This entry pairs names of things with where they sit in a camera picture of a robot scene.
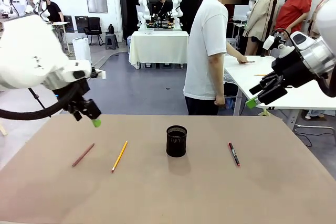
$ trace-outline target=man in white t-shirt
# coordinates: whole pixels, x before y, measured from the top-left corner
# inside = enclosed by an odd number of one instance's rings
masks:
[[[228,11],[221,0],[203,0],[189,39],[184,96],[189,115],[217,115],[225,105],[223,54],[248,62],[226,43]]]

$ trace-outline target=yellow pencil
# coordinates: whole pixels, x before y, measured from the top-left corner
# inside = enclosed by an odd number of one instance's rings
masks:
[[[127,144],[128,144],[128,141],[125,142],[124,147],[122,148],[122,150],[121,150],[121,152],[120,152],[120,154],[119,154],[119,157],[117,158],[117,161],[115,162],[115,164],[114,164],[114,166],[113,166],[113,168],[112,168],[112,171],[111,171],[112,173],[114,173],[114,170],[116,169],[116,167],[117,167],[117,165],[118,165],[118,163],[119,163],[119,160],[120,160],[122,154],[123,154],[124,151],[125,151],[125,148],[126,148]]]

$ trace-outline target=white t-shirt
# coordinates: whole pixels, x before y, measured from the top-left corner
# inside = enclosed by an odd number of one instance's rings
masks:
[[[226,53],[228,11],[218,0],[203,0],[190,32],[184,95],[216,100],[208,57]]]

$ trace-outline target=red pencil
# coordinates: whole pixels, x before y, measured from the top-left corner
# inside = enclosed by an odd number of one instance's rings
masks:
[[[84,157],[88,152],[94,147],[94,143],[90,145],[89,148],[72,164],[73,167],[75,167]]]

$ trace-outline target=green tape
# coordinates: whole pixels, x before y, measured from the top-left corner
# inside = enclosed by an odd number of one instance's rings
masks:
[[[251,100],[247,101],[246,102],[246,106],[249,108],[249,109],[253,109],[254,107],[256,107],[258,105],[258,103],[256,102],[258,97],[254,97],[252,98]]]
[[[92,120],[92,123],[96,128],[100,127],[100,125],[101,125],[100,119]]]

